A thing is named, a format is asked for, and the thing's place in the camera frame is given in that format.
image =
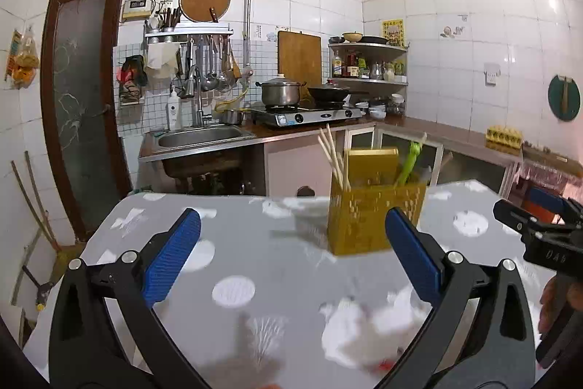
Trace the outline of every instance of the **table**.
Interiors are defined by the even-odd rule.
[[[497,200],[474,180],[430,187],[418,228],[474,263],[513,259],[536,328],[540,293],[553,273],[521,259],[520,236],[492,215]],[[202,217],[201,241],[154,310],[214,389],[374,387],[387,372],[379,363],[406,346],[429,311],[407,287],[394,252],[336,258],[325,249],[324,197],[134,195],[113,209],[82,258],[111,262],[142,249],[186,207]],[[24,349],[46,377],[57,292],[58,286]],[[117,304],[109,309],[126,354],[144,367]],[[471,315],[464,321],[468,327]],[[457,350],[464,336],[454,339]],[[444,359],[455,358],[454,346]]]

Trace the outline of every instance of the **yellow cutting board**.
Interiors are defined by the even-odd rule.
[[[311,98],[308,86],[322,84],[322,39],[315,35],[278,32],[278,73],[285,78],[306,82],[301,99]]]

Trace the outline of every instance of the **gas stove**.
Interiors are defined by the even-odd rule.
[[[360,109],[343,107],[258,106],[251,107],[250,111],[254,123],[260,122],[277,128],[362,117]]]

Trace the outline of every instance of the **wooden door frame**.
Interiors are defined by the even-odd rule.
[[[52,75],[53,47],[56,35],[56,22],[59,8],[74,0],[49,0],[47,16],[44,23],[43,46],[40,61],[40,100],[43,113],[44,138],[47,144],[48,159],[52,176],[69,217],[75,236],[86,240],[89,231],[85,228],[77,200],[73,195],[71,183],[65,169],[60,150],[58,127],[55,114],[54,83]],[[116,112],[114,107],[113,67],[111,53],[117,45],[118,20],[122,0],[106,0],[103,12],[100,46],[101,103],[111,108],[104,113],[107,148],[110,156],[111,171],[114,174],[119,198],[122,199],[132,189],[121,140],[117,135]]]

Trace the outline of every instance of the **blue gripper pad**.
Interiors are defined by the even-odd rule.
[[[188,259],[200,237],[200,216],[187,209],[182,221],[174,224],[174,232],[144,272],[142,296],[148,308],[166,298],[180,269]]]
[[[551,211],[554,214],[561,214],[563,212],[563,198],[552,195],[540,188],[531,188],[528,193],[528,199],[534,204],[542,206],[544,209]]]
[[[400,210],[391,208],[385,218],[385,232],[419,298],[437,306],[441,302],[441,273],[419,240],[415,226]]]

